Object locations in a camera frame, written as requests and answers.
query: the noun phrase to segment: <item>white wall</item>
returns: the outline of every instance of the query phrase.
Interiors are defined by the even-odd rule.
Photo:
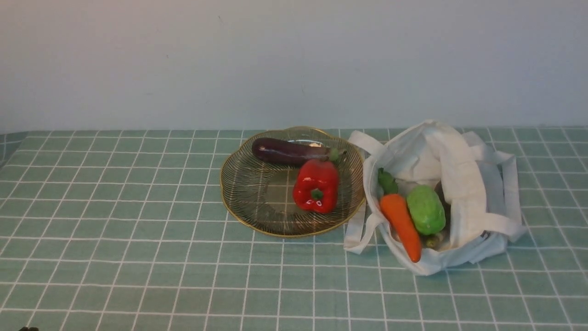
[[[588,124],[587,0],[0,0],[0,133]]]

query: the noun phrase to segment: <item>basket rim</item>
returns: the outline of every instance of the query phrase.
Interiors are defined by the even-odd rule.
[[[327,132],[326,132],[326,131],[324,131],[324,130],[321,130],[321,129],[318,129],[318,128],[315,128],[315,127],[305,126],[305,125],[299,125],[299,126],[295,126],[295,127],[289,127],[289,128],[286,128],[286,129],[278,129],[278,130],[266,130],[266,131],[263,131],[263,132],[257,133],[257,134],[255,134],[255,135],[253,135],[253,136],[249,137],[247,140],[245,140],[245,141],[244,141],[244,142],[241,144],[241,146],[239,146],[239,148],[238,148],[236,151],[234,151],[233,153],[231,153],[231,155],[229,155],[229,157],[227,157],[227,158],[226,158],[226,159],[223,161],[223,164],[222,164],[222,166],[220,167],[220,171],[219,171],[219,179],[220,179],[220,198],[222,199],[222,203],[223,203],[223,205],[225,206],[225,208],[227,209],[227,211],[228,211],[228,212],[229,212],[229,213],[230,213],[230,214],[231,214],[231,215],[232,215],[232,216],[233,216],[233,217],[234,217],[234,218],[235,218],[237,221],[239,221],[239,222],[241,222],[242,224],[244,224],[245,226],[247,226],[247,227],[249,227],[249,228],[251,228],[251,229],[253,229],[253,230],[257,231],[257,232],[263,233],[263,234],[265,234],[265,235],[267,235],[267,236],[272,236],[272,237],[277,237],[277,238],[283,238],[283,239],[297,239],[297,238],[304,238],[304,237],[309,237],[309,236],[317,236],[317,235],[319,235],[319,234],[327,233],[327,232],[329,232],[329,231],[332,231],[332,230],[334,230],[334,229],[336,229],[336,228],[340,227],[341,225],[343,225],[343,224],[347,223],[347,222],[348,222],[350,219],[352,219],[352,218],[353,218],[353,217],[354,217],[354,216],[355,216],[355,215],[356,215],[356,214],[359,212],[360,208],[361,208],[361,207],[362,207],[362,206],[365,204],[365,202],[366,202],[366,195],[365,195],[365,189],[364,189],[364,190],[362,190],[362,191],[363,191],[362,198],[361,198],[361,200],[359,201],[358,205],[355,207],[355,209],[353,210],[353,212],[351,212],[351,213],[349,214],[349,216],[348,216],[347,218],[345,218],[344,220],[342,220],[342,221],[338,222],[337,224],[335,224],[334,226],[332,226],[332,227],[330,227],[330,228],[327,228],[327,229],[324,229],[324,230],[321,230],[321,231],[310,232],[310,233],[306,233],[306,234],[293,234],[293,235],[288,235],[288,234],[275,234],[275,233],[270,233],[270,232],[267,232],[267,231],[263,231],[263,230],[261,230],[261,229],[258,229],[258,228],[256,228],[255,226],[253,226],[253,225],[249,224],[248,222],[244,221],[242,218],[238,217],[238,216],[235,214],[235,212],[234,212],[233,210],[231,210],[231,208],[229,208],[228,202],[226,201],[225,195],[224,195],[224,193],[223,193],[223,192],[224,192],[224,187],[223,187],[223,181],[222,181],[223,172],[224,172],[224,170],[225,170],[225,165],[226,165],[226,163],[229,161],[229,159],[230,159],[231,157],[233,157],[233,156],[234,156],[236,153],[240,152],[240,151],[241,151],[241,150],[244,148],[244,146],[245,146],[245,145],[247,145],[247,143],[248,143],[248,142],[250,142],[250,141],[252,141],[252,140],[255,140],[255,139],[257,139],[257,138],[259,138],[259,137],[260,137],[260,136],[262,136],[262,135],[265,135],[265,134],[267,134],[267,133],[272,133],[272,132],[282,132],[282,131],[300,130],[300,129],[304,129],[304,130],[312,130],[312,131],[317,131],[317,132],[319,132],[319,133],[321,133],[321,134],[325,135],[327,138],[330,138],[330,139],[333,139],[333,140],[343,140],[343,141],[347,142],[347,143],[348,143],[348,144],[351,146],[351,148],[352,148],[353,150],[355,150],[355,152],[356,152],[356,153],[359,155],[360,159],[362,160],[362,167],[363,167],[363,162],[365,161],[365,158],[363,157],[363,155],[362,155],[362,153],[361,153],[360,149],[359,149],[357,146],[353,145],[352,143],[348,142],[348,140],[346,140],[346,139],[343,139],[343,138],[340,138],[340,137],[336,137],[336,136],[334,136],[334,135],[332,135],[332,134],[329,134],[329,133],[327,133]]]

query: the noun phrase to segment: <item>gold wire bowl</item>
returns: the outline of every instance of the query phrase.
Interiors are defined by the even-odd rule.
[[[345,150],[335,162],[339,170],[337,205],[328,214],[303,211],[292,198],[298,168],[257,159],[251,147],[257,138],[272,137],[299,144]],[[241,223],[276,237],[325,233],[347,222],[365,201],[363,159],[348,141],[311,127],[292,127],[254,135],[227,158],[220,170],[222,201]]]

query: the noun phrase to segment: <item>green checkered tablecloth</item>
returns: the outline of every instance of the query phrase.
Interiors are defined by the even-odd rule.
[[[430,277],[378,237],[358,256],[344,227],[282,240],[233,219],[219,168],[254,132],[0,136],[0,330],[587,331],[588,130],[466,130],[519,156],[530,231]]]

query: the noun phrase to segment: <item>orange carrot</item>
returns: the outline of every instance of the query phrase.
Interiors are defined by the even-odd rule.
[[[384,189],[384,196],[380,199],[380,211],[396,230],[410,260],[417,263],[420,261],[422,244],[410,217],[406,199],[398,194],[398,185],[384,168],[378,169],[377,174],[378,183]]]

